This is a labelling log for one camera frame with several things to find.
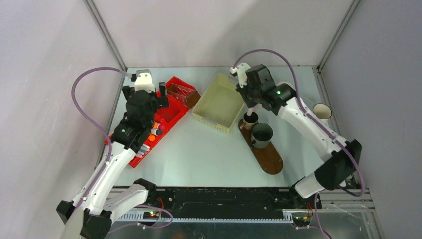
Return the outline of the dark green mug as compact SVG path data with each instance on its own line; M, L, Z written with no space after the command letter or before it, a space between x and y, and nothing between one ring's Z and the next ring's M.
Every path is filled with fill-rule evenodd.
M265 149L273 137L272 128L266 123L256 124L251 131L251 143L249 147L251 149Z

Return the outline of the brown mug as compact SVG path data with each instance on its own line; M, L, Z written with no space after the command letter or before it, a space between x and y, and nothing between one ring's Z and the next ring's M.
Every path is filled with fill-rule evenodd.
M240 129L251 130L252 127L258 122L259 116L256 112L252 112L251 114L245 113L243 115L243 119L241 120L241 124L239 126Z

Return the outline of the cream plastic basket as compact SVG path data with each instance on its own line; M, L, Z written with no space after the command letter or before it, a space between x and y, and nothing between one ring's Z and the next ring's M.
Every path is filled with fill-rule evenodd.
M197 121L229 134L243 107L235 81L218 73L192 108L192 115Z

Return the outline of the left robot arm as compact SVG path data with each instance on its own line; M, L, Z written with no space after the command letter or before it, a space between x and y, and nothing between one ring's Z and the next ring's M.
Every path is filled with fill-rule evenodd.
M112 224L130 209L143 205L152 207L157 202L156 184L137 179L133 184L108 199L108 195L124 168L136 156L148 139L155 114L169 106L164 82L159 91L152 84L124 87L126 112L112 135L107 135L108 153L93 174L71 201L61 201L56 208L65 224L63 239L103 239Z

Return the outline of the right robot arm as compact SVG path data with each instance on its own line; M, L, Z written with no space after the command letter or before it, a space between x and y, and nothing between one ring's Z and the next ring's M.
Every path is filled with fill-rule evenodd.
M351 176L358 164L361 144L346 140L322 122L287 83L275 83L264 65L250 67L246 63L231 67L238 78L237 91L247 107L262 105L294 127L314 148L322 166L294 184L289 200L295 208L304 207L310 196L322 190L334 190Z

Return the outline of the white mug black handle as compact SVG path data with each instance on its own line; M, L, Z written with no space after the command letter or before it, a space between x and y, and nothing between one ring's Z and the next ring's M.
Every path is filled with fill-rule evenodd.
M324 103L315 104L312 108L315 116L317 116L323 123L327 124L333 115L331 107Z

